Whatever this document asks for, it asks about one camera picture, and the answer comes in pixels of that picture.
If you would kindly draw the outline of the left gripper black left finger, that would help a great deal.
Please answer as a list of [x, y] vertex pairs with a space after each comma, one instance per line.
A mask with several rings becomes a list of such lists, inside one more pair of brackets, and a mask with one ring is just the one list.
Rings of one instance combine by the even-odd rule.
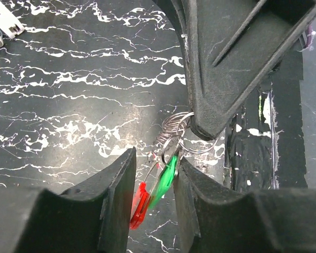
[[136, 149], [61, 194], [0, 187], [0, 252], [126, 252]]

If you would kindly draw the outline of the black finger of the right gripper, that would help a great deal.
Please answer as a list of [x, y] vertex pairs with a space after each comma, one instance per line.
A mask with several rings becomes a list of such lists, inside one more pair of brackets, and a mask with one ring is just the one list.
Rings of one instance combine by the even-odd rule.
[[191, 130], [215, 139], [316, 17], [316, 1], [157, 1], [181, 44]]

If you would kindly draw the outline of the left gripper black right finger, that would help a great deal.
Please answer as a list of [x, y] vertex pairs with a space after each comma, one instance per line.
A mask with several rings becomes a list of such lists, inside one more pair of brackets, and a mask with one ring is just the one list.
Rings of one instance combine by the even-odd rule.
[[183, 252], [316, 252], [316, 190], [233, 191], [180, 162], [174, 182]]

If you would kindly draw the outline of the red key tag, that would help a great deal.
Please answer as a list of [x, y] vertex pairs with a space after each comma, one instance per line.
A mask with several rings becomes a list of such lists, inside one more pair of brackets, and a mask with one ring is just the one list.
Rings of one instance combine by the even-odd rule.
[[132, 201], [130, 229], [137, 229], [144, 221], [150, 197], [151, 195], [146, 190], [146, 183], [141, 182]]

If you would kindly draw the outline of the green key tag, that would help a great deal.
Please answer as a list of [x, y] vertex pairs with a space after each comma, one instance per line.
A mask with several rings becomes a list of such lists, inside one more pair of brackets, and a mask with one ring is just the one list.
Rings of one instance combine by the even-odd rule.
[[149, 209], [153, 209], [156, 204], [160, 201], [163, 195], [171, 187], [171, 184], [175, 177], [176, 165], [178, 156], [174, 155], [170, 158], [169, 162], [165, 165], [164, 169], [160, 173], [155, 186], [152, 188], [149, 200]]

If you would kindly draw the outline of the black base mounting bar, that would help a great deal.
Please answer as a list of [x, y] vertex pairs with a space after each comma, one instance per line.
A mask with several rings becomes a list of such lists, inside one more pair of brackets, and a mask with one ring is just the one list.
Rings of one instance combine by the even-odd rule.
[[240, 106], [225, 129], [226, 187], [307, 188], [302, 80], [303, 54], [290, 50]]

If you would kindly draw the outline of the white clip tool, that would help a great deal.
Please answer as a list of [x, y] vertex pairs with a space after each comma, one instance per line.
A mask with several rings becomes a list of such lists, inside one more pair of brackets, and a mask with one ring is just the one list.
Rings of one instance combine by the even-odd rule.
[[0, 29], [10, 39], [25, 31], [19, 19], [0, 1]]

